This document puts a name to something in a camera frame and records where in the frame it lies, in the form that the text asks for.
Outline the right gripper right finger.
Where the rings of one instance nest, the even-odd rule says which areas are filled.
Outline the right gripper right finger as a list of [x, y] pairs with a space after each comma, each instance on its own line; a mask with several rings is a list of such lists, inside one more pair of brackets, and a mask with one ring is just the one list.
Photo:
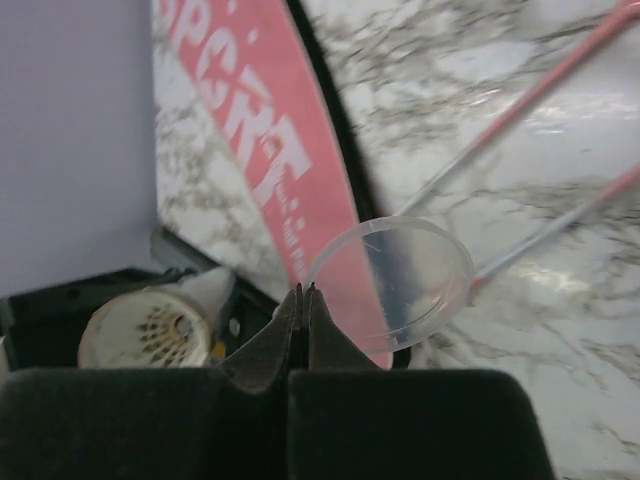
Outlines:
[[309, 360], [288, 379], [291, 479], [552, 479], [529, 396], [486, 369], [389, 370], [304, 297]]

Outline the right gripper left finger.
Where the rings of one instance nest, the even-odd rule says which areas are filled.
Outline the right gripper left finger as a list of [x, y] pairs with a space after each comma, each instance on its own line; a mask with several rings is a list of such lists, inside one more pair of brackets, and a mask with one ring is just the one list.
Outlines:
[[1, 389], [5, 479], [283, 479], [302, 292], [217, 367], [28, 369]]

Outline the white shuttlecock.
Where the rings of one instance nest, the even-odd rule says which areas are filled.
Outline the white shuttlecock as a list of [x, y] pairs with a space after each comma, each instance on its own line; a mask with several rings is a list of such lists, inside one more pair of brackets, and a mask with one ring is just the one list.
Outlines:
[[191, 350], [193, 328], [183, 314], [153, 314], [134, 329], [150, 365], [178, 367]]

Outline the clear tube lid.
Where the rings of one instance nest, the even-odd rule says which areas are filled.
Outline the clear tube lid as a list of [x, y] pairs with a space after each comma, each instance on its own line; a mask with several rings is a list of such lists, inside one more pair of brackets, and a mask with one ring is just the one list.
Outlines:
[[331, 240], [305, 284], [320, 290], [336, 326], [368, 355], [412, 347], [466, 305], [474, 266], [452, 234], [421, 218], [360, 223]]

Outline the black shuttlecock tube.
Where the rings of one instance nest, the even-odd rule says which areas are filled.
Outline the black shuttlecock tube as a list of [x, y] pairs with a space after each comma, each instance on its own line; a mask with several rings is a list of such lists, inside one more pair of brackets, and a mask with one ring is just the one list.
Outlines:
[[234, 272], [216, 267], [108, 301], [87, 323], [78, 347], [78, 366], [178, 368], [209, 364], [235, 286]]

